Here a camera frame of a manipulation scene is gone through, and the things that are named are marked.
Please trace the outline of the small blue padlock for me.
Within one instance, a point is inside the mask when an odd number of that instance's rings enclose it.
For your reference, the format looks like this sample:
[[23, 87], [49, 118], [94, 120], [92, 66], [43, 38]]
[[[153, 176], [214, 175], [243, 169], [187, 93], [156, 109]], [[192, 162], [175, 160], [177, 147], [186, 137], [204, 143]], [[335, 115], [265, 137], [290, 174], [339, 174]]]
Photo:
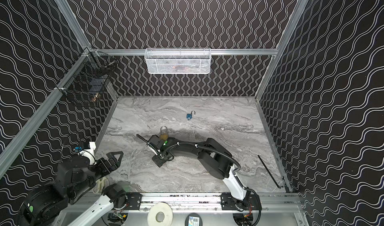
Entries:
[[196, 114], [196, 112], [193, 110], [193, 111], [191, 111], [191, 113], [188, 113], [187, 114], [187, 116], [186, 116], [186, 118], [187, 118], [187, 120], [192, 120], [192, 118], [193, 118], [193, 116]]

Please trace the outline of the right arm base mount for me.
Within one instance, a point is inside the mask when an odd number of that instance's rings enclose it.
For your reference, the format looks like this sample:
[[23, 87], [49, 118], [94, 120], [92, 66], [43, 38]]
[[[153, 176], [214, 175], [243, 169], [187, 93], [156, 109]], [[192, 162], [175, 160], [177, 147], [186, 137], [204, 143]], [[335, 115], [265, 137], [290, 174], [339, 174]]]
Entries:
[[222, 193], [220, 198], [223, 211], [257, 211], [261, 208], [260, 198], [250, 191], [243, 200], [235, 199], [230, 193]]

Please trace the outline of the large brass padlock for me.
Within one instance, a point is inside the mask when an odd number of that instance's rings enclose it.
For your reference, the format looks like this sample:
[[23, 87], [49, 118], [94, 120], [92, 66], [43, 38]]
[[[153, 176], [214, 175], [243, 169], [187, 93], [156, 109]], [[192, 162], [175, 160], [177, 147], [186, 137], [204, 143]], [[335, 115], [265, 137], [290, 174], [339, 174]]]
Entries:
[[166, 140], [168, 140], [168, 128], [166, 127], [166, 126], [162, 126], [161, 128], [160, 128], [160, 135], [159, 135], [159, 138], [161, 139], [161, 140], [164, 140], [164, 141], [166, 141]]

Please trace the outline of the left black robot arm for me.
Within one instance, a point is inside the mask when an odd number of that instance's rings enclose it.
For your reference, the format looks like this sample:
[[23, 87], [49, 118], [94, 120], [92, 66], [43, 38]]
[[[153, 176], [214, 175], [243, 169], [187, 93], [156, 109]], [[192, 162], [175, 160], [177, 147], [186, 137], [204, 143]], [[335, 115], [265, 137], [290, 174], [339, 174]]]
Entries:
[[[55, 179], [28, 193], [18, 213], [19, 226], [48, 226], [60, 212], [76, 204], [92, 190], [97, 181], [116, 171], [122, 163], [122, 151], [109, 152], [107, 158], [95, 159], [85, 151], [58, 164]], [[111, 210], [122, 210], [128, 204], [126, 191], [118, 184], [109, 185], [94, 207], [81, 216], [81, 225], [92, 225]]]

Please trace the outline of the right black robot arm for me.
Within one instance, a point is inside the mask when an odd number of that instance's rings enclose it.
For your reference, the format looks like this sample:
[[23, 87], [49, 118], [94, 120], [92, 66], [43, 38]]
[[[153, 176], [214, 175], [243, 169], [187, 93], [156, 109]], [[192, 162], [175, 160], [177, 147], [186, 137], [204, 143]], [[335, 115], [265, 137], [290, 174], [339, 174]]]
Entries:
[[161, 139], [152, 135], [150, 139], [142, 140], [155, 154], [152, 161], [158, 167], [177, 156], [197, 159], [212, 177], [222, 180], [229, 189], [230, 198], [222, 200], [223, 208], [231, 207], [233, 210], [245, 211], [259, 206], [253, 190], [246, 187], [238, 176], [241, 165], [213, 138], [202, 142], [187, 142], [174, 137]]

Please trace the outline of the black round labelled puck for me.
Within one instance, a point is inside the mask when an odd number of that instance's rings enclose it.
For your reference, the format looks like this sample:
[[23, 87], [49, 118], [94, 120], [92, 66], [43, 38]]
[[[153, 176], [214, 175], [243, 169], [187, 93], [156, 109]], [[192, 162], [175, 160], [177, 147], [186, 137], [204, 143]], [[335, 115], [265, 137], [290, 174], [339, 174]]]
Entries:
[[185, 226], [203, 226], [202, 217], [196, 213], [189, 214], [185, 219]]

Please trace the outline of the black rod on table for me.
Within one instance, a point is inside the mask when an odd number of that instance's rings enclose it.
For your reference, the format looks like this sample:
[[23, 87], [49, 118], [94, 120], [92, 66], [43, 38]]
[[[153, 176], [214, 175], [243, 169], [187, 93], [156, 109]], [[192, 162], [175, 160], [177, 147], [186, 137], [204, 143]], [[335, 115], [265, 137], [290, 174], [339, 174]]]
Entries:
[[276, 179], [274, 178], [274, 176], [272, 175], [271, 171], [268, 169], [268, 167], [266, 166], [266, 164], [264, 163], [264, 161], [263, 161], [263, 159], [261, 158], [260, 155], [258, 155], [258, 158], [261, 161], [261, 163], [262, 163], [263, 167], [265, 168], [265, 170], [267, 171], [268, 175], [271, 177], [272, 181], [276, 185], [276, 187], [279, 188], [279, 189], [282, 189], [284, 186], [281, 186], [280, 184], [278, 184], [278, 182], [276, 181]]

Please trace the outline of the white tape roll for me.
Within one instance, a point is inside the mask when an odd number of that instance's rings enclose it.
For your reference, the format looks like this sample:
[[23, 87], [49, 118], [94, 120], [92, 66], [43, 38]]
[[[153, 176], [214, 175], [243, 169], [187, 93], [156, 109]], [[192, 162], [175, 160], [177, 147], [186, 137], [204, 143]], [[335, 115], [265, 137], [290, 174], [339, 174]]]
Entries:
[[173, 222], [173, 210], [166, 203], [157, 203], [151, 207], [147, 222], [149, 226], [170, 226]]

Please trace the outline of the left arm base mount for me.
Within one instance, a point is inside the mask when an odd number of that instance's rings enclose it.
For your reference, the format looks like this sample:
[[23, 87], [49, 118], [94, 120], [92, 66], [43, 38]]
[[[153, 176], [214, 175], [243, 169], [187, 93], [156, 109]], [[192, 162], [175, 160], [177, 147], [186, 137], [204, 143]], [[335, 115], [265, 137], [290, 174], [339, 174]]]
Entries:
[[107, 205], [112, 207], [112, 210], [139, 210], [142, 203], [142, 194], [140, 193], [121, 193], [119, 195], [106, 197]]

